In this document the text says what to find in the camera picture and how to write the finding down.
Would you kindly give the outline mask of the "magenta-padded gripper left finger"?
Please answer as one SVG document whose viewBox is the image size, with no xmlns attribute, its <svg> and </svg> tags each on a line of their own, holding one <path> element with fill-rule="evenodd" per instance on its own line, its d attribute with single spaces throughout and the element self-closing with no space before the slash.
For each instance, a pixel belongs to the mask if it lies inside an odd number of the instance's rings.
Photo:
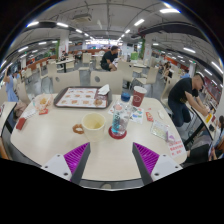
<svg viewBox="0 0 224 224">
<path fill-rule="evenodd" d="M 90 143 L 87 142 L 64 155 L 56 154 L 42 169 L 79 185 L 89 154 Z"/>
</svg>

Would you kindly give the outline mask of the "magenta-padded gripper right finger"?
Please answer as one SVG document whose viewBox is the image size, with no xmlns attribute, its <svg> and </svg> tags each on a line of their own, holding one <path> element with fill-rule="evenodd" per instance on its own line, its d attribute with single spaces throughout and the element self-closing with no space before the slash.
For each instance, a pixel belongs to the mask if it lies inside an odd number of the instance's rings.
<svg viewBox="0 0 224 224">
<path fill-rule="evenodd" d="M 182 167 L 167 154 L 159 155 L 138 143 L 133 144 L 132 153 L 137 162 L 144 185 L 150 184 L 182 169 Z"/>
</svg>

